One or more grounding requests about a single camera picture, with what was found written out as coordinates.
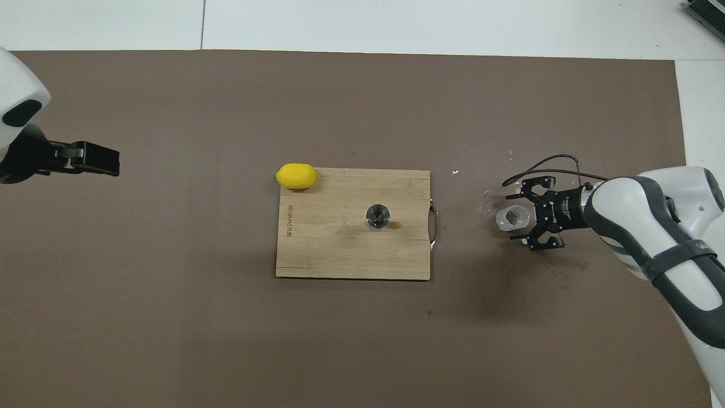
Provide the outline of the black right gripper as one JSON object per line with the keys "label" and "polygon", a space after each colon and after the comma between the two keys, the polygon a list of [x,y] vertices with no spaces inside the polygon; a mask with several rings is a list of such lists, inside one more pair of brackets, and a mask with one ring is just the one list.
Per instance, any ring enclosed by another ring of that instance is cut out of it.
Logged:
{"label": "black right gripper", "polygon": [[583,189],[555,191],[554,176],[524,179],[518,193],[506,195],[506,201],[526,199],[534,206],[546,206],[546,223],[538,222],[526,234],[512,235],[509,240],[521,241],[531,251],[561,249],[565,241],[560,232],[588,227],[583,217],[588,194]]}

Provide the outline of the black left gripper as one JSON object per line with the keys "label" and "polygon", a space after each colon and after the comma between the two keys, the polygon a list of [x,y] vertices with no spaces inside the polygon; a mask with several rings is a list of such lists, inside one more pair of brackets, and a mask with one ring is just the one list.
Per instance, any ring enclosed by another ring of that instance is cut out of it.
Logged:
{"label": "black left gripper", "polygon": [[1,183],[16,184],[36,174],[47,176],[51,172],[117,177],[120,153],[87,141],[49,142],[38,125],[28,124],[11,142],[2,160]]}

